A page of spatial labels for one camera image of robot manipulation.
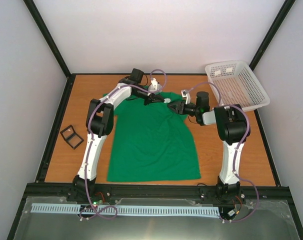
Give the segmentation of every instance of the green t-shirt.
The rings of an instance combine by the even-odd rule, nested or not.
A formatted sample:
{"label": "green t-shirt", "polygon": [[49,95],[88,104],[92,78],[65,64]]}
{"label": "green t-shirt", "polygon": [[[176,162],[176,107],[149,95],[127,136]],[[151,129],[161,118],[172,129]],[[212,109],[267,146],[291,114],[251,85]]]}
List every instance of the green t-shirt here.
{"label": "green t-shirt", "polygon": [[[182,97],[160,93],[172,101]],[[194,138],[186,115],[172,112],[167,103],[144,105],[141,98],[124,100],[116,109],[117,123],[107,180],[142,182],[189,180],[201,177]]]}

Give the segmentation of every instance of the white laundry basket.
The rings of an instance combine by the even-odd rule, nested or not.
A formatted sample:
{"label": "white laundry basket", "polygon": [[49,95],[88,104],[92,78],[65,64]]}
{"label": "white laundry basket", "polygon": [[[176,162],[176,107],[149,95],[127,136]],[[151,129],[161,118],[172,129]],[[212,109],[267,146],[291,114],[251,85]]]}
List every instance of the white laundry basket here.
{"label": "white laundry basket", "polygon": [[[253,71],[244,61],[223,61],[205,67],[208,81],[217,86],[221,94],[220,105],[240,104],[245,111],[268,105],[271,100]],[[217,90],[210,86],[217,101]]]}

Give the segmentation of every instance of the wooden table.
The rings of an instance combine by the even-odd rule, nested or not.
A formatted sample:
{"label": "wooden table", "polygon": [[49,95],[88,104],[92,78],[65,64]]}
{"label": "wooden table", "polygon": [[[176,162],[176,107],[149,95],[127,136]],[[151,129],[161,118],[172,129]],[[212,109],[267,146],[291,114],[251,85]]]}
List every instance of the wooden table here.
{"label": "wooden table", "polygon": [[[75,131],[85,139],[78,148],[73,150],[61,135],[58,136],[54,151],[49,164],[45,182],[71,183],[77,174],[86,148],[87,128],[85,126],[88,107],[91,99],[99,99],[105,93],[109,93],[125,77],[124,75],[77,75],[67,108],[62,120],[60,130],[68,125],[73,125]],[[164,82],[164,77],[156,76],[160,83]],[[207,81],[204,75],[169,75],[165,88],[166,92],[181,94],[182,89],[189,89],[192,86]],[[204,84],[191,92],[192,101],[195,102],[196,92],[209,92],[210,106],[216,106],[217,101],[209,85]],[[275,181],[264,148],[262,137],[253,111],[248,112],[251,125],[251,134],[247,138],[241,154],[239,174],[245,179],[252,180],[257,186],[275,186]],[[222,167],[223,143],[219,139],[216,125],[199,126],[185,121],[190,129],[198,153],[201,179],[181,180],[181,181],[149,181],[135,182],[133,184],[164,184],[164,185],[196,185],[204,183],[215,185],[217,176]],[[115,183],[107,182],[110,155],[113,147],[115,127],[107,137],[101,150],[97,167],[96,183]]]}

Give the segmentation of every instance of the gray wall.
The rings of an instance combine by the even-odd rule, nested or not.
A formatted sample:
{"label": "gray wall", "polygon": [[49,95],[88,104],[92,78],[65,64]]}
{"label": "gray wall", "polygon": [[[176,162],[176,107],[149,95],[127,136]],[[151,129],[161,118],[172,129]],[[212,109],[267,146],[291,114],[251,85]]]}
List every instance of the gray wall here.
{"label": "gray wall", "polygon": [[35,0],[73,73],[248,63],[284,0]]}
{"label": "gray wall", "polygon": [[0,0],[0,240],[33,182],[66,78],[22,0]]}
{"label": "gray wall", "polygon": [[255,74],[270,97],[259,114],[277,172],[303,224],[303,0],[292,7]]}

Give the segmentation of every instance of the robotic arm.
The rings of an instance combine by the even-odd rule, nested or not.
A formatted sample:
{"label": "robotic arm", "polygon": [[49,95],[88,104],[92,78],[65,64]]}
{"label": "robotic arm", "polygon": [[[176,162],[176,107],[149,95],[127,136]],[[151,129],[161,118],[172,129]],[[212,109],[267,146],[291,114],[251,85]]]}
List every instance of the robotic arm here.
{"label": "robotic arm", "polygon": [[[81,167],[73,179],[73,184],[78,191],[85,194],[85,181],[87,181],[88,191],[91,194],[94,191],[95,180],[97,176],[97,164],[101,154],[103,144],[107,138],[107,135],[111,133],[114,127],[114,110],[117,106],[129,98],[130,96],[136,96],[144,99],[144,105],[152,103],[162,103],[164,98],[159,94],[148,93],[140,90],[144,86],[140,85],[144,73],[138,69],[133,69],[129,77],[121,79],[117,86],[106,96],[100,99],[92,99],[89,104],[89,109],[86,119],[86,127],[89,129],[89,121],[91,115],[97,109],[96,114],[93,116],[90,124],[90,130],[93,133],[88,132],[87,134],[87,145],[85,154],[82,160]],[[161,85],[157,83],[155,79],[152,79],[152,86],[149,90],[159,90]],[[87,165],[86,177],[85,177],[85,166]]]}
{"label": "robotic arm", "polygon": [[240,190],[240,182],[236,175],[239,174],[241,151],[244,143],[240,144],[238,151],[237,145],[244,136],[247,123],[242,113],[231,106],[218,106],[210,111],[209,94],[200,91],[196,95],[196,104],[190,103],[190,96],[186,90],[182,90],[181,94],[186,101],[171,102],[167,106],[177,114],[196,117],[196,122],[201,125],[217,125],[219,138],[223,143],[222,167],[218,176],[216,185],[217,197],[228,197],[238,195]]}

